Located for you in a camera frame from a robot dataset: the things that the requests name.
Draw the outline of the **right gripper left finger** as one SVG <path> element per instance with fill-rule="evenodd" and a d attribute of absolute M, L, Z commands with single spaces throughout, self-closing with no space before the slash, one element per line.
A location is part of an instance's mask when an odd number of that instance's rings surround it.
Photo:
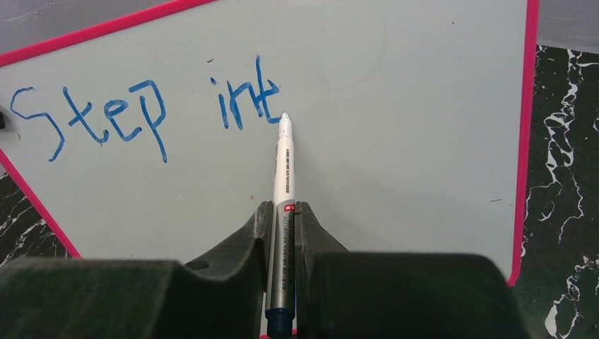
<path fill-rule="evenodd" d="M 2 338 L 258 338 L 273 204 L 188 263 L 20 258 L 1 268 Z"/>

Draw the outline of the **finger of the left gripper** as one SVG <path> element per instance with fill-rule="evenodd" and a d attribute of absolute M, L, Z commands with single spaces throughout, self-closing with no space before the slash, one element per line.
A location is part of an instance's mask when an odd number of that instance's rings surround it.
<path fill-rule="evenodd" d="M 6 122 L 4 119 L 4 114 L 2 112 L 0 112 L 0 129 L 5 129 L 6 128 Z"/>

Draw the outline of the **white marker pen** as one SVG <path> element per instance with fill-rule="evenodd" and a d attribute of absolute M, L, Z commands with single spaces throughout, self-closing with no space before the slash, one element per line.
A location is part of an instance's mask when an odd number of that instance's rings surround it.
<path fill-rule="evenodd" d="M 292 335 L 295 318 L 295 144 L 292 120 L 282 113 L 278 125 L 273 217 L 268 255 L 265 317 L 269 338 Z"/>

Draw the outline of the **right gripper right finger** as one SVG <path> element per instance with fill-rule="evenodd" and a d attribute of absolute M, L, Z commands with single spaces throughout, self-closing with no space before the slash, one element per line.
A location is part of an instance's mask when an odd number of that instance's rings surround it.
<path fill-rule="evenodd" d="M 300 338 L 528 338 L 499 269 L 473 254 L 355 252 L 295 214 Z"/>

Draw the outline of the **pink framed whiteboard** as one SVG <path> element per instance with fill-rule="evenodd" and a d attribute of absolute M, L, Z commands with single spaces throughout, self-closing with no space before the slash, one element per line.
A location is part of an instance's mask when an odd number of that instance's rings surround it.
<path fill-rule="evenodd" d="M 188 261 L 273 197 L 520 271 L 537 1 L 171 1 L 1 55 L 1 164 L 73 256 Z"/>

